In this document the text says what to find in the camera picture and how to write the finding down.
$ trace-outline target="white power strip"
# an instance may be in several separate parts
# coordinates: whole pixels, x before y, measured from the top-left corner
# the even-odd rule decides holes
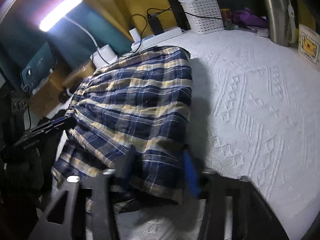
[[[182,34],[182,30],[179,27],[173,27],[167,30],[164,30],[164,33],[158,35],[150,35],[141,40],[141,46],[138,51],[149,48],[161,41],[166,41],[168,39],[177,37]],[[136,51],[139,47],[140,41],[137,41],[131,45],[132,51]]]

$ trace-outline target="yellow curtain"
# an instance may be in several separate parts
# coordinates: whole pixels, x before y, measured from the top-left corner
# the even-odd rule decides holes
[[[121,31],[126,37],[132,40],[129,34],[130,16],[141,14],[147,17],[147,9],[154,7],[166,9],[170,7],[168,0],[84,0],[88,5],[95,8],[105,19]],[[159,20],[164,29],[177,25],[172,12],[167,11],[159,15]],[[133,17],[131,22],[136,26],[139,32],[146,25],[142,17]],[[143,37],[152,34],[148,26],[143,33]]]

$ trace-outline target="textured white fabric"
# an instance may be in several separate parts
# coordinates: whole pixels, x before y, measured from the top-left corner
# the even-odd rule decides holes
[[[320,73],[295,49],[248,32],[185,33],[159,45],[191,53],[193,155],[223,176],[250,176],[300,239],[320,210]],[[196,239],[204,203],[186,197],[118,215],[121,239]]]

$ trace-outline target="plaid fabric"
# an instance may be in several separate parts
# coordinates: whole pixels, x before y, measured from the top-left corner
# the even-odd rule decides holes
[[[189,56],[179,47],[152,47],[85,79],[66,113],[77,126],[67,131],[52,168],[58,184],[70,175],[86,178],[116,168],[117,159],[134,147],[129,195],[114,200],[118,212],[138,209],[132,201],[137,192],[181,203],[182,148],[191,104]]]

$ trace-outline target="lamp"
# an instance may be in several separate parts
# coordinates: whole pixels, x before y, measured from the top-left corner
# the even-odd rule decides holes
[[[64,0],[46,17],[44,17],[44,19],[40,22],[39,29],[43,32],[47,32],[62,18],[78,26],[91,38],[95,47],[97,48],[97,51],[94,52],[93,57],[91,56],[91,60],[92,62],[94,61],[96,68],[99,69],[114,63],[118,57],[108,44],[100,49],[94,37],[84,27],[66,16],[68,12],[78,6],[82,1],[83,0]]]

